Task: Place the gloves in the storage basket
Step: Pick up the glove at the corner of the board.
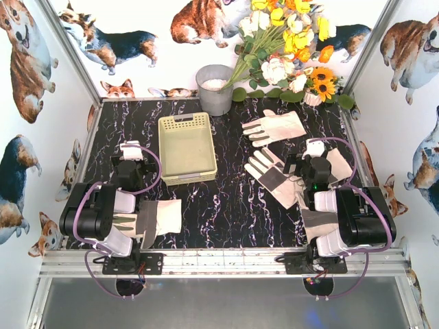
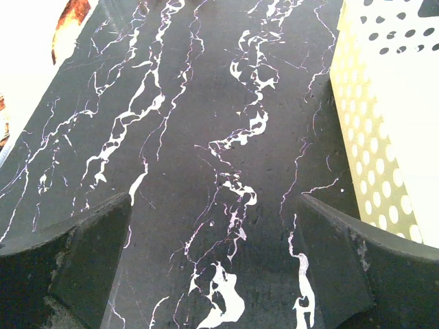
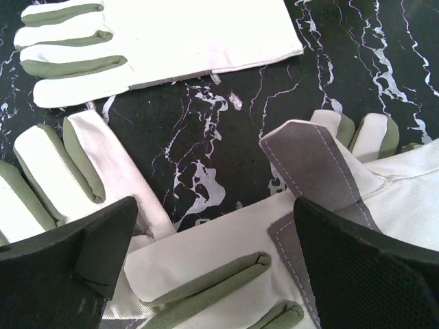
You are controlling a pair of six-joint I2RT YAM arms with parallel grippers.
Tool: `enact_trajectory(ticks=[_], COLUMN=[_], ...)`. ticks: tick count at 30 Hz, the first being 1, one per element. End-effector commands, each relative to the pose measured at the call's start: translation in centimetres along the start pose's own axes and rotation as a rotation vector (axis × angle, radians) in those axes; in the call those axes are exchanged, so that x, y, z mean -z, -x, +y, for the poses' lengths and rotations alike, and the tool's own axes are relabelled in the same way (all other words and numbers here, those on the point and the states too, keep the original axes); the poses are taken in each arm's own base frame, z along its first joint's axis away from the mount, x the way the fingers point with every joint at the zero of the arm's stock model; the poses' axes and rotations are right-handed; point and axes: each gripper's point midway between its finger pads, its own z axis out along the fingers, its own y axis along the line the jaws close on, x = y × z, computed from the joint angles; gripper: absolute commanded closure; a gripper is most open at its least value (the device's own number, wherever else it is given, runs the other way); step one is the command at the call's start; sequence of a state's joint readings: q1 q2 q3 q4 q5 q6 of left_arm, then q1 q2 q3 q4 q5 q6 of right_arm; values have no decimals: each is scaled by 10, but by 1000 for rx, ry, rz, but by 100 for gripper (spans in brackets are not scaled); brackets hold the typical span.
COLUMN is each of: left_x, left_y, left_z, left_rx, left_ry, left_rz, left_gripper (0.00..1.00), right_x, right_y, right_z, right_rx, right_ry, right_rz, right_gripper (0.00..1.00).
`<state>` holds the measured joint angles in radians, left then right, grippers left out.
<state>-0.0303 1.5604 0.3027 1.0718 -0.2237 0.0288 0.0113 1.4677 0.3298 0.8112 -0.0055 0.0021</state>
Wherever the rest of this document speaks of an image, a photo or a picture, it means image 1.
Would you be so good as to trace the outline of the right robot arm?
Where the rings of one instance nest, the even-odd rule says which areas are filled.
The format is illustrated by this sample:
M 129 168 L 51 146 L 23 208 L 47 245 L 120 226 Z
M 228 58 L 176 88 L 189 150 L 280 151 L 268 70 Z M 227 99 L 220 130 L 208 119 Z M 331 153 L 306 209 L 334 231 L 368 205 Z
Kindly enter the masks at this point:
M 342 184 L 354 171 L 338 150 L 290 154 L 283 171 L 298 183 L 308 258 L 345 258 L 391 246 L 396 227 L 381 190 Z

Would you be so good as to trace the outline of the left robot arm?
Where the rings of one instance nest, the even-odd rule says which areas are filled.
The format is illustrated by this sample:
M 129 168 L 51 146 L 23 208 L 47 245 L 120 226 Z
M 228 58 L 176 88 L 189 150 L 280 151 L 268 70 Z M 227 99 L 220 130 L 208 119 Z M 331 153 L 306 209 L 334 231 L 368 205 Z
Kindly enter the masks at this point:
M 140 197 L 148 187 L 144 178 L 160 173 L 161 163 L 150 156 L 112 156 L 111 163 L 114 173 L 109 183 L 77 183 L 73 187 L 60 216 L 60 231 L 102 255 L 125 258 L 132 253 L 133 238 L 113 225 L 114 218 L 136 218 Z

